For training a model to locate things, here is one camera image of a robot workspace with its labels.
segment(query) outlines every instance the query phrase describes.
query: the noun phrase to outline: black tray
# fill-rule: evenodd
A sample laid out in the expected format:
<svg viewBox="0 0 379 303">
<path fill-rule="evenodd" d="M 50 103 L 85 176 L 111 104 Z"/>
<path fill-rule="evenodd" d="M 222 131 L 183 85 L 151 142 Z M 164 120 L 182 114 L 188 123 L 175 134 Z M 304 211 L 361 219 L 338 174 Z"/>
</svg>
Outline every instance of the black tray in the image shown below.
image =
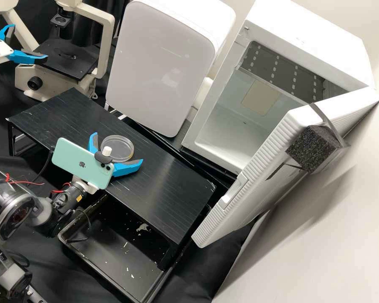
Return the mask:
<svg viewBox="0 0 379 303">
<path fill-rule="evenodd" d="M 129 212 L 121 203 L 104 195 L 84 210 L 91 221 L 88 230 L 83 213 L 59 234 L 59 240 L 97 273 L 135 303 L 149 303 L 169 275 L 157 261 L 168 243 Z M 68 243 L 68 239 L 86 241 Z"/>
</svg>

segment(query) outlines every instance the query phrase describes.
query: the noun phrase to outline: white cap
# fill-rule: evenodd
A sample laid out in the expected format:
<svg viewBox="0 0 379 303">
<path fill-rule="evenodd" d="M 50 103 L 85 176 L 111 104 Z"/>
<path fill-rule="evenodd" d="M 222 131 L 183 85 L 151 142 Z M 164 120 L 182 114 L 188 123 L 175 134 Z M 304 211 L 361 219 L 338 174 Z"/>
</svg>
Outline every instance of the white cap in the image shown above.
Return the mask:
<svg viewBox="0 0 379 303">
<path fill-rule="evenodd" d="M 106 157 L 109 157 L 111 155 L 112 148 L 109 146 L 104 146 L 104 149 L 102 150 L 102 154 Z"/>
</svg>

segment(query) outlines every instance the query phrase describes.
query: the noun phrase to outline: black table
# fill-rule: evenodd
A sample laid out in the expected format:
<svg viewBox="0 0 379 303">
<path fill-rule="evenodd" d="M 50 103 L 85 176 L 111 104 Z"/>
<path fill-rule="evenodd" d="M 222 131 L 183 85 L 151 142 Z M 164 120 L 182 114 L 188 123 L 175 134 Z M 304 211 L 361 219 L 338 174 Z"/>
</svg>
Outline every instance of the black table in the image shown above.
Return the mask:
<svg viewBox="0 0 379 303">
<path fill-rule="evenodd" d="M 215 191 L 215 185 L 98 104 L 71 89 L 8 119 L 10 154 L 13 129 L 54 150 L 64 137 L 86 148 L 90 135 L 99 142 L 123 135 L 135 146 L 133 159 L 144 159 L 137 173 L 111 180 L 106 192 L 123 203 L 169 243 L 158 266 L 166 268 Z"/>
</svg>

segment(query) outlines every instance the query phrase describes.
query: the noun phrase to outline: red wire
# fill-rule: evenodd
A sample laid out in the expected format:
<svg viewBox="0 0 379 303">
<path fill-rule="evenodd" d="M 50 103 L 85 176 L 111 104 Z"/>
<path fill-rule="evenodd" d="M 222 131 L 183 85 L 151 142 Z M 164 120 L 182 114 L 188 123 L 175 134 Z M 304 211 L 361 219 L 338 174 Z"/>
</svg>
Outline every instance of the red wire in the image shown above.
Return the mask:
<svg viewBox="0 0 379 303">
<path fill-rule="evenodd" d="M 72 186 L 72 185 L 70 184 L 70 182 L 66 182 L 65 184 L 62 185 L 62 187 L 65 186 L 65 185 L 69 185 L 69 187 Z M 62 192 L 64 192 L 64 190 L 52 190 L 52 191 L 51 191 L 51 193 L 54 193 L 54 194 L 60 194 L 60 193 L 62 193 Z"/>
<path fill-rule="evenodd" d="M 34 185 L 44 185 L 45 183 L 35 183 L 35 182 L 29 182 L 29 181 L 13 181 L 9 182 L 8 184 L 18 184 L 18 183 L 26 183 L 26 184 L 34 184 Z"/>
<path fill-rule="evenodd" d="M 44 185 L 45 183 L 35 183 L 35 182 L 29 182 L 29 181 L 10 181 L 10 174 L 6 173 L 5 174 L 5 182 L 8 182 L 8 184 L 19 184 L 19 183 L 26 183 L 26 184 L 34 184 L 34 185 Z"/>
</svg>

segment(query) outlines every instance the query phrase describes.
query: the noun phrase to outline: white container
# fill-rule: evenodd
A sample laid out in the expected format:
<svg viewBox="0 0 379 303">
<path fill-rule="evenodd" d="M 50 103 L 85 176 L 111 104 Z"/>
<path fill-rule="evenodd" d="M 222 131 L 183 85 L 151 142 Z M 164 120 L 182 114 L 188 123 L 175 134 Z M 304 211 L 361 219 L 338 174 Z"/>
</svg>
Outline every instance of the white container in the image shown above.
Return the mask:
<svg viewBox="0 0 379 303">
<path fill-rule="evenodd" d="M 219 0 L 134 0 L 127 5 L 107 103 L 174 137 L 235 20 Z"/>
</svg>

